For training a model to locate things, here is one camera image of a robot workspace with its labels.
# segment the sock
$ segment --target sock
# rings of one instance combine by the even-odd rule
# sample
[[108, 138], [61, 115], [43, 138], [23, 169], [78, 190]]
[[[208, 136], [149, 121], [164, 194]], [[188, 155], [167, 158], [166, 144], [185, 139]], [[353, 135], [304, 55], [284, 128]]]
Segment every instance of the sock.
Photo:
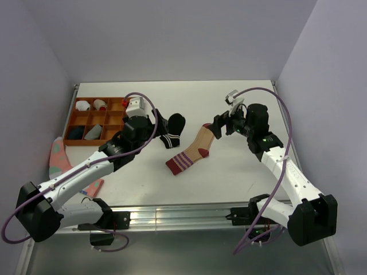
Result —
[[[66, 155], [64, 142], [61, 137], [55, 139], [55, 141], [52, 144], [49, 165], [50, 165], [49, 168], [50, 179], [54, 179], [62, 175], [66, 171], [69, 171], [71, 168], [73, 168], [70, 165], [70, 162]], [[94, 198], [97, 195], [103, 183], [104, 180], [98, 179], [92, 182], [88, 187], [81, 190], [80, 192], [84, 195]]]
[[166, 162], [173, 175], [177, 175], [200, 159], [209, 156], [209, 149], [214, 139], [214, 134], [207, 129], [210, 123], [204, 124], [197, 134], [194, 142], [184, 151]]
[[78, 126], [71, 130], [68, 134], [68, 139], [82, 139], [85, 126]]
[[171, 115], [168, 120], [168, 134], [159, 137], [167, 149], [179, 146], [179, 136], [184, 130], [185, 123], [185, 118], [179, 113]]
[[86, 140], [99, 139], [101, 133], [102, 133], [102, 126], [97, 124], [92, 129], [89, 130], [89, 132], [85, 135], [84, 139]]
[[106, 107], [107, 107], [107, 104], [106, 104], [106, 102], [104, 102], [103, 100], [96, 99], [96, 100], [93, 102], [93, 106], [94, 106], [94, 108], [96, 108], [96, 110], [98, 110], [98, 111], [105, 111], [105, 110], [106, 110]]
[[90, 107], [91, 107], [91, 105], [86, 100], [79, 100], [75, 104], [75, 108], [78, 111], [87, 111], [87, 110], [89, 110]]

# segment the black and white sock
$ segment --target black and white sock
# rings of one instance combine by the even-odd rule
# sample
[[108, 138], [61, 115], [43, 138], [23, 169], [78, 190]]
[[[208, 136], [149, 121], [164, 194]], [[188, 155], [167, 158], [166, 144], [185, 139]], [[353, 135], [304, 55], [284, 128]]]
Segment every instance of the black and white sock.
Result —
[[179, 113], [171, 115], [168, 120], [168, 134], [159, 137], [167, 149], [179, 146], [179, 136], [184, 130], [185, 123], [185, 118]]

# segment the black bracket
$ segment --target black bracket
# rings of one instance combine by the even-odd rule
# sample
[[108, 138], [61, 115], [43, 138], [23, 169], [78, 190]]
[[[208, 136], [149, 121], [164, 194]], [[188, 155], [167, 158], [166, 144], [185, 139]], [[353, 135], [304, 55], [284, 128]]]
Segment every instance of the black bracket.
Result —
[[[237, 225], [251, 225], [255, 220], [257, 214], [259, 213], [259, 209], [257, 208], [257, 203], [262, 201], [263, 199], [268, 198], [268, 194], [259, 195], [250, 199], [250, 202], [247, 207], [233, 207], [231, 208], [231, 213], [225, 218], [229, 221], [232, 221], [233, 226]], [[271, 219], [267, 219], [264, 217], [260, 217], [257, 221], [257, 225], [264, 225], [270, 221], [270, 224], [277, 224]]]
[[[225, 216], [227, 220], [232, 221], [233, 226], [251, 225], [255, 217], [256, 216], [252, 217], [249, 207], [233, 207], [231, 208], [231, 213]], [[257, 221], [256, 224], [264, 225], [265, 223], [268, 222], [268, 220], [272, 225], [277, 224], [273, 220], [264, 217], [260, 217], [260, 219]]]
[[[103, 229], [113, 230], [115, 228], [114, 222], [116, 223], [116, 230], [128, 229], [130, 225], [130, 212], [129, 211], [117, 211], [112, 212], [112, 221], [109, 222]], [[95, 230], [94, 225], [82, 224], [78, 225], [79, 231], [90, 231]]]
[[112, 245], [114, 239], [113, 234], [92, 233], [89, 235], [89, 242], [93, 246]]
[[[40, 193], [38, 187], [27, 182], [19, 191], [17, 207]], [[15, 215], [35, 242], [51, 237], [60, 227], [63, 215], [56, 212], [51, 201], [40, 196]]]
[[297, 205], [287, 227], [292, 240], [299, 246], [332, 236], [337, 230], [338, 202], [332, 195], [303, 199]]

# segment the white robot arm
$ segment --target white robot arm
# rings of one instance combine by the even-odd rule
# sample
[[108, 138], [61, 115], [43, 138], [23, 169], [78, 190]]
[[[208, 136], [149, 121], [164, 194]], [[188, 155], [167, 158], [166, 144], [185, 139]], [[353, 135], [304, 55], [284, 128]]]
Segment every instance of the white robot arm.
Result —
[[[221, 137], [221, 127], [226, 126], [226, 135], [237, 132], [247, 138], [250, 151], [256, 155], [279, 180], [283, 162], [286, 162], [281, 186], [290, 198], [292, 206], [272, 198], [262, 213], [288, 229], [293, 241], [303, 246], [310, 242], [334, 235], [337, 222], [337, 201], [332, 195], [324, 195], [310, 183], [295, 163], [286, 156], [286, 149], [276, 135], [269, 131], [267, 107], [261, 104], [248, 106], [246, 116], [240, 107], [238, 91], [226, 97], [230, 110], [214, 118], [208, 128], [214, 136]], [[228, 215], [230, 220], [241, 220], [233, 225], [250, 225], [267, 203], [269, 195], [264, 194], [250, 200], [246, 215]]]
[[28, 182], [20, 189], [17, 207], [33, 197], [43, 196], [31, 201], [16, 213], [35, 242], [41, 242], [53, 235], [58, 229], [90, 223], [102, 229], [111, 227], [114, 220], [110, 207], [101, 199], [93, 199], [76, 205], [64, 205], [79, 190], [91, 182], [109, 175], [131, 162], [140, 153], [143, 144], [160, 135], [168, 133], [167, 120], [159, 110], [156, 112], [156, 125], [145, 114], [142, 98], [130, 99], [124, 118], [124, 128], [100, 146], [87, 160], [55, 179], [35, 186]]

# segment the cable tie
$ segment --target cable tie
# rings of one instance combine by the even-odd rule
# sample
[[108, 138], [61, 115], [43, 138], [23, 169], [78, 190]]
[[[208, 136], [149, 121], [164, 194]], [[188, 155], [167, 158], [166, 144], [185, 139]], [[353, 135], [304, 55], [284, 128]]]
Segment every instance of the cable tie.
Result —
[[289, 159], [289, 156], [288, 155], [282, 157], [281, 159], [277, 159], [276, 162], [282, 162], [282, 161], [284, 161], [286, 159]]

